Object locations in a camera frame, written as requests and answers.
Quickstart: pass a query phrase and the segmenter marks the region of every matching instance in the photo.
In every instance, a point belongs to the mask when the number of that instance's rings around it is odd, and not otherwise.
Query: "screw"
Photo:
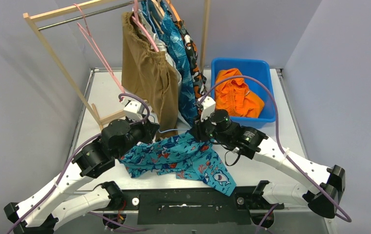
[[[237,204],[238,205],[243,205],[244,204],[244,198],[242,198],[242,197],[237,198]]]

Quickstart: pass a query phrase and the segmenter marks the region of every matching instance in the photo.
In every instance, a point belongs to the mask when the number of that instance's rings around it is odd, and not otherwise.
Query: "blue plastic bin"
[[[218,72],[221,70],[228,70],[231,68],[237,68],[245,76],[250,76],[262,84],[264,84],[270,92],[273,94],[272,78],[270,75],[270,67],[268,63],[262,60],[251,60],[251,59],[238,59],[238,58],[216,58],[211,62],[211,87],[214,86],[215,80],[217,79]],[[250,126],[253,128],[262,128],[266,123],[275,121],[275,112],[273,107],[273,101],[267,95],[266,91],[261,88],[257,83],[250,79],[244,79],[251,91],[256,93],[263,101],[264,108],[258,118],[248,117],[231,117],[235,122],[240,123],[244,126]],[[215,98],[215,91],[211,92],[211,96]]]

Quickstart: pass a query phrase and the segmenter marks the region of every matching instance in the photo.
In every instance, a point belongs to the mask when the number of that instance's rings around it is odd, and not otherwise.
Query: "fabric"
[[[190,133],[154,144],[140,144],[120,160],[132,178],[147,171],[158,175],[175,173],[178,179],[202,181],[230,196],[236,186],[210,142],[196,142]]]
[[[178,85],[175,68],[167,63],[165,52],[151,50],[151,44],[137,25],[132,12],[122,14],[122,85],[129,92],[149,101],[161,130],[175,129],[178,109]],[[156,137],[171,137],[176,131]]]
[[[237,68],[221,70],[216,83],[232,76],[239,76]],[[258,118],[264,107],[264,102],[253,93],[244,78],[228,80],[215,88],[215,102],[217,109],[225,109],[230,116]]]
[[[142,11],[148,14],[146,3],[143,1]],[[176,63],[176,68],[182,77],[182,87],[179,92],[179,111],[189,125],[193,125],[194,117],[197,115],[197,108],[195,105],[195,93],[193,87],[193,80],[191,79],[190,64],[185,53],[184,42],[182,41],[181,34],[174,25],[171,17],[168,15],[166,5],[161,1],[162,8],[165,11],[164,17],[161,19],[156,12],[155,6],[149,4],[152,16],[155,18],[156,33],[159,38],[168,46],[167,50]]]
[[[165,43],[163,41],[161,41],[157,34],[154,33],[152,31],[152,27],[151,25],[147,22],[144,14],[138,14],[139,15],[139,18],[142,22],[142,24],[144,25],[145,29],[147,30],[147,32],[149,33],[149,35],[151,35],[154,39],[154,42],[156,44],[156,46],[158,47],[158,50],[160,52],[165,52],[165,59],[167,60],[167,63],[170,64],[174,69],[175,69],[175,72],[176,72],[176,78],[178,80],[178,90],[181,90],[181,86],[182,86],[182,77],[181,77],[181,74],[179,73],[179,71],[176,69],[176,65],[175,65],[175,62],[174,60],[172,59],[172,57],[167,53],[167,45],[165,45]],[[181,120],[181,122],[185,123],[188,125],[188,122],[184,119],[184,117],[182,117],[181,113],[179,112],[178,110],[178,119]]]
[[[179,33],[181,33],[182,40],[184,41],[185,52],[187,53],[188,62],[190,63],[191,68],[191,77],[193,78],[195,98],[198,99],[207,93],[207,88],[205,87],[207,78],[201,74],[197,65],[197,46],[194,44],[187,28],[185,28],[183,20],[174,21],[174,24],[179,29]]]

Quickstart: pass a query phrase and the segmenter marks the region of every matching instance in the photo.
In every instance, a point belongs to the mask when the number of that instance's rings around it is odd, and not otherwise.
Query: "white zip tie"
[[[286,148],[286,151],[284,152],[283,156],[286,157],[289,154],[290,150],[289,148]]]
[[[59,190],[59,192],[60,192],[61,194],[65,193],[64,190],[62,190],[61,188],[59,188],[59,185],[56,183],[56,180],[53,181],[53,184],[55,185],[56,189]]]

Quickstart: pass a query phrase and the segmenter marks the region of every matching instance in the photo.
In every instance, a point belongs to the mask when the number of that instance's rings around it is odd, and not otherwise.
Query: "fish print fabric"
[[[211,142],[196,142],[190,133],[173,136],[154,144],[140,144],[120,160],[131,178],[147,171],[158,175],[175,173],[178,179],[202,181],[230,196],[236,186]]]
[[[141,4],[142,11],[145,14],[148,14],[146,3],[143,1]],[[159,27],[156,27],[156,33],[158,34],[159,38],[168,46],[168,53],[174,59],[176,69],[182,76],[182,87],[181,91],[179,92],[178,101],[179,111],[188,124],[193,126],[194,117],[197,115],[197,108],[195,105],[195,92],[193,80],[191,78],[190,63],[188,62],[181,34],[174,25],[171,17],[168,15],[168,9],[162,1],[161,6],[165,11],[165,15],[162,19],[159,17],[158,13],[156,13],[155,6],[153,4],[149,4],[152,16],[156,19],[156,22],[154,23],[160,25],[161,28],[161,30],[159,30]]]
[[[205,87],[207,78],[201,74],[197,65],[197,46],[194,44],[193,39],[185,28],[183,20],[175,21],[174,24],[179,29],[179,33],[181,33],[182,40],[184,41],[185,52],[187,53],[188,62],[190,63],[191,68],[191,77],[193,78],[195,98],[198,99],[207,93],[207,88]]]

